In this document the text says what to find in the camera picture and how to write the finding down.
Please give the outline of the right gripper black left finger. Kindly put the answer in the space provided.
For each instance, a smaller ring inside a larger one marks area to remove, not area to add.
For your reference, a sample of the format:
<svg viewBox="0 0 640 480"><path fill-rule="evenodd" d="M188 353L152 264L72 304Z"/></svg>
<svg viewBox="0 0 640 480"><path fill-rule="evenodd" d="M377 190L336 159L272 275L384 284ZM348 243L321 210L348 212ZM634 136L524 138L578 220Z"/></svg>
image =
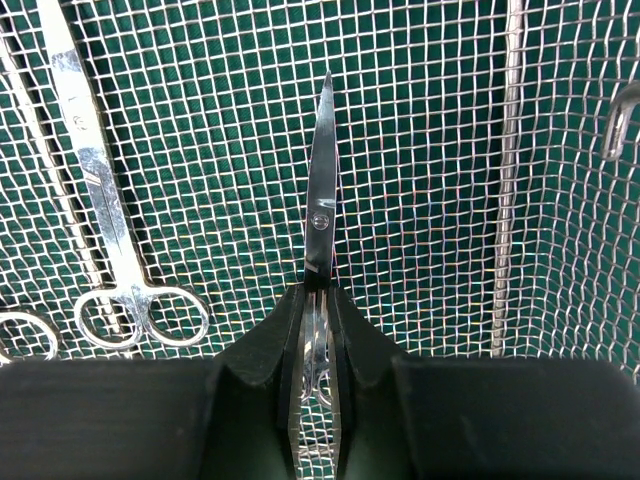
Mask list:
<svg viewBox="0 0 640 480"><path fill-rule="evenodd" d="M23 361L1 370L5 479L292 479L304 299L212 358Z"/></svg>

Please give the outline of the steel scissors curved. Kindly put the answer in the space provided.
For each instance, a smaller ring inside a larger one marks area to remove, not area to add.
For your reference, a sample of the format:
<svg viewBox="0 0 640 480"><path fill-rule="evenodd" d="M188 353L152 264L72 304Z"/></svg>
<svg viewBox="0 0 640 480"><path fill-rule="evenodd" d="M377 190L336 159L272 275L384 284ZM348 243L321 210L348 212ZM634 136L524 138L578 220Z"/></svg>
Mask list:
<svg viewBox="0 0 640 480"><path fill-rule="evenodd" d="M300 466L303 402L313 395L331 405L320 387L329 374L328 292L331 285L337 205L338 150L332 74L325 74L309 160L304 234L303 307L294 353L288 437L295 467Z"/></svg>

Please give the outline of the metal mesh instrument tray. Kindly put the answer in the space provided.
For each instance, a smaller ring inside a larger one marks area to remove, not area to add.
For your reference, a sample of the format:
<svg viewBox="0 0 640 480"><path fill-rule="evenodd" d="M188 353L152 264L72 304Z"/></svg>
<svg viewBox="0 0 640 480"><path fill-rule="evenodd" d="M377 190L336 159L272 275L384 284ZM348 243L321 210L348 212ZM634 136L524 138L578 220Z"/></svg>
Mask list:
<svg viewBox="0 0 640 480"><path fill-rule="evenodd" d="M5 1L5 479L635 479L635 1Z"/></svg>

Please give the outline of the green surgical drape cloth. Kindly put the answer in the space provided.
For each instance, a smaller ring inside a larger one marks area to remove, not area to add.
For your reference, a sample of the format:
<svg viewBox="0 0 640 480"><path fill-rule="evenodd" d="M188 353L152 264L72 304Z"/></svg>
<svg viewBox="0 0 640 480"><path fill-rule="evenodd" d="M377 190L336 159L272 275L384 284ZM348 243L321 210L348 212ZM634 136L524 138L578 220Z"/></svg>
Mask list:
<svg viewBox="0 0 640 480"><path fill-rule="evenodd" d="M427 356L639 371L635 1L65 1L149 277L212 311L192 356L302 274L322 79L340 154L335 278Z"/></svg>

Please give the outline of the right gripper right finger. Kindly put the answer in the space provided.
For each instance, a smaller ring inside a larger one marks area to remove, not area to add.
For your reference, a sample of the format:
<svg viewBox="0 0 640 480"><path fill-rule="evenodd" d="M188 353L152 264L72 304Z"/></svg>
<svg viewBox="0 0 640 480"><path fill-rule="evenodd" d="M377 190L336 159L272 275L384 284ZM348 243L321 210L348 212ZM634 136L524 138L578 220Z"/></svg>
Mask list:
<svg viewBox="0 0 640 480"><path fill-rule="evenodd" d="M639 390L606 361L427 358L329 292L340 479L635 479Z"/></svg>

